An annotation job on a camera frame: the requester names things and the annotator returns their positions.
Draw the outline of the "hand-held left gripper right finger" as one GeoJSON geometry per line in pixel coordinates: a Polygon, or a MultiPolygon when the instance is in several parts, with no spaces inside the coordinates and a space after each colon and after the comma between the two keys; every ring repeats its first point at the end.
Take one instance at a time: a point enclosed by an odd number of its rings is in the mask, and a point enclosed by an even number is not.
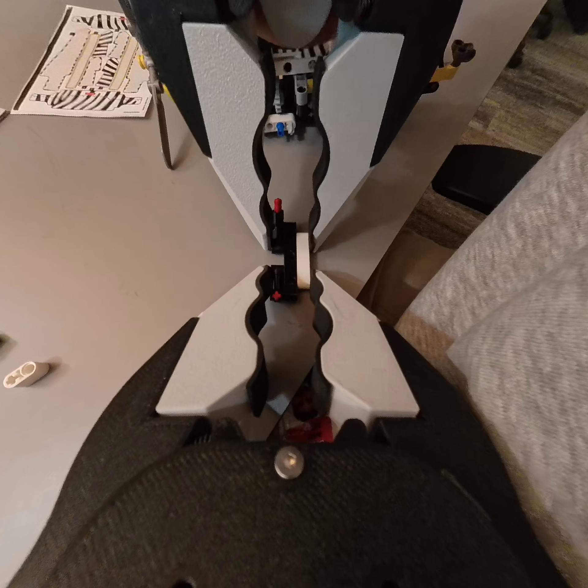
{"type": "Polygon", "coordinates": [[[416,417],[419,407],[379,320],[331,278],[312,278],[314,406],[331,420],[416,417]]]}

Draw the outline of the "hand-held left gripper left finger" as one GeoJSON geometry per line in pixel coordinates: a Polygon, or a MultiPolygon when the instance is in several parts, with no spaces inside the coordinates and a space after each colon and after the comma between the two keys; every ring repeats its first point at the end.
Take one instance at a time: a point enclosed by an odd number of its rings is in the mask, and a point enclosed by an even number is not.
{"type": "Polygon", "coordinates": [[[251,310],[264,302],[259,266],[197,318],[178,363],[160,397],[161,416],[220,416],[236,407],[254,413],[247,391],[263,353],[251,310]]]}

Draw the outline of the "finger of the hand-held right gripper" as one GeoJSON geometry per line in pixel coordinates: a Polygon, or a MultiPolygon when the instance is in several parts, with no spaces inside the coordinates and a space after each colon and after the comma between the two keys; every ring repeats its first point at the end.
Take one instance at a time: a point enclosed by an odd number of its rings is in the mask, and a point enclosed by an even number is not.
{"type": "Polygon", "coordinates": [[[184,22],[210,163],[262,248],[269,250],[271,171],[263,127],[272,99],[272,69],[244,22],[184,22]]]}
{"type": "Polygon", "coordinates": [[[318,89],[318,122],[328,164],[318,180],[320,212],[312,234],[318,251],[369,176],[376,140],[405,38],[360,32],[328,55],[318,89]]]}

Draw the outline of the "white five-hole lego beam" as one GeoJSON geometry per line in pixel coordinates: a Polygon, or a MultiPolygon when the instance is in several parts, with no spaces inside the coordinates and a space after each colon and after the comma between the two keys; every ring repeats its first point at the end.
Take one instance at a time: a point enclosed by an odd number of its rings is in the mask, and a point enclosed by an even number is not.
{"type": "Polygon", "coordinates": [[[298,290],[311,288],[311,253],[312,247],[308,233],[296,234],[296,280],[298,290]]]}

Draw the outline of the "black lego assembly red pins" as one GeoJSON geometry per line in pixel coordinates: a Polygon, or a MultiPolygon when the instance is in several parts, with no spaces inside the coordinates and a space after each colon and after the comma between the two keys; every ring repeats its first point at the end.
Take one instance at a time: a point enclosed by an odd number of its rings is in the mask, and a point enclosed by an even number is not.
{"type": "Polygon", "coordinates": [[[273,286],[270,299],[273,302],[295,302],[298,299],[296,223],[284,220],[282,200],[273,203],[270,250],[283,255],[282,265],[272,265],[273,286]]]}

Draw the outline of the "zebra striped lego helicopter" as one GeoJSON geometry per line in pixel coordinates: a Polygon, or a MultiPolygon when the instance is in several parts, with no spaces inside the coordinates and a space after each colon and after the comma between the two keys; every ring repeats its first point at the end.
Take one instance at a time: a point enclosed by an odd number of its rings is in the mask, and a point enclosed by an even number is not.
{"type": "MultiPolygon", "coordinates": [[[[334,48],[334,42],[320,43],[309,48],[285,49],[272,47],[271,55],[275,66],[275,94],[272,112],[263,127],[263,133],[270,137],[296,137],[303,141],[306,130],[316,125],[314,115],[313,88],[315,70],[319,58],[327,57],[334,48]]],[[[441,62],[426,85],[423,93],[435,92],[439,84],[456,75],[460,65],[470,62],[476,55],[474,44],[454,40],[451,46],[452,59],[441,62]]],[[[153,98],[160,135],[160,145],[165,165],[173,170],[165,108],[162,94],[171,93],[158,80],[155,66],[149,56],[139,54],[137,61],[149,73],[148,87],[153,98]]]]}

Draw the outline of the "white two-hole lego beam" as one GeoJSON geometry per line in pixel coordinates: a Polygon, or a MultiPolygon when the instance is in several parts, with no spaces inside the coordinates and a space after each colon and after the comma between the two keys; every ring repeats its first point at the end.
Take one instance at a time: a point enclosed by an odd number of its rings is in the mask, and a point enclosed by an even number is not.
{"type": "Polygon", "coordinates": [[[28,361],[5,376],[4,388],[13,389],[32,386],[48,374],[49,368],[48,363],[28,361]]]}

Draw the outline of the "red plastic object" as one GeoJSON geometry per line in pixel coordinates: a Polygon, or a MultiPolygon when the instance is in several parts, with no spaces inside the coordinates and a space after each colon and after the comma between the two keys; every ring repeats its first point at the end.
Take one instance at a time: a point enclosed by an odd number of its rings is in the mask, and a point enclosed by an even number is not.
{"type": "Polygon", "coordinates": [[[279,436],[291,443],[332,443],[334,433],[328,416],[320,415],[310,388],[294,395],[279,423],[279,436]]]}

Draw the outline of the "zebra striped sticker sheet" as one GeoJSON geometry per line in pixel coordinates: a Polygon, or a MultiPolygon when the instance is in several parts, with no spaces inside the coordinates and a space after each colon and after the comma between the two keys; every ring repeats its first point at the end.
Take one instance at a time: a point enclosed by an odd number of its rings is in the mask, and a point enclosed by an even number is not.
{"type": "Polygon", "coordinates": [[[67,5],[10,113],[144,118],[152,94],[140,55],[127,15],[67,5]]]}

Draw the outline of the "tan trousers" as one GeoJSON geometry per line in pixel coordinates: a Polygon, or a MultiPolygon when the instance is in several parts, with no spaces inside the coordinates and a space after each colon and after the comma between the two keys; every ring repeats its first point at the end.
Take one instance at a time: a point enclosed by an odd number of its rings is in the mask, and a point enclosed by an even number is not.
{"type": "Polygon", "coordinates": [[[455,252],[402,228],[357,296],[380,321],[397,324],[416,296],[455,252]]]}

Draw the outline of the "black office chair base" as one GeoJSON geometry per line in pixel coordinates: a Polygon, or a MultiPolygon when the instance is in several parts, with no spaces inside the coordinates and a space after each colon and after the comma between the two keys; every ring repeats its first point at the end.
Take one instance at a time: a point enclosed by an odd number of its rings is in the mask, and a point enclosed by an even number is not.
{"type": "Polygon", "coordinates": [[[540,159],[540,155],[503,146],[456,145],[431,187],[453,202],[489,215],[540,159]]]}

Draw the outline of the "grey sweatshirt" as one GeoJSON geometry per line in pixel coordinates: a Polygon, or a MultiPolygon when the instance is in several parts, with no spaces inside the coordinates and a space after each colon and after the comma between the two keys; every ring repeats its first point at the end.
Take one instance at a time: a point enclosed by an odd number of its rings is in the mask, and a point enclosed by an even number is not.
{"type": "Polygon", "coordinates": [[[587,587],[587,114],[396,328],[467,394],[556,570],[587,587]]]}

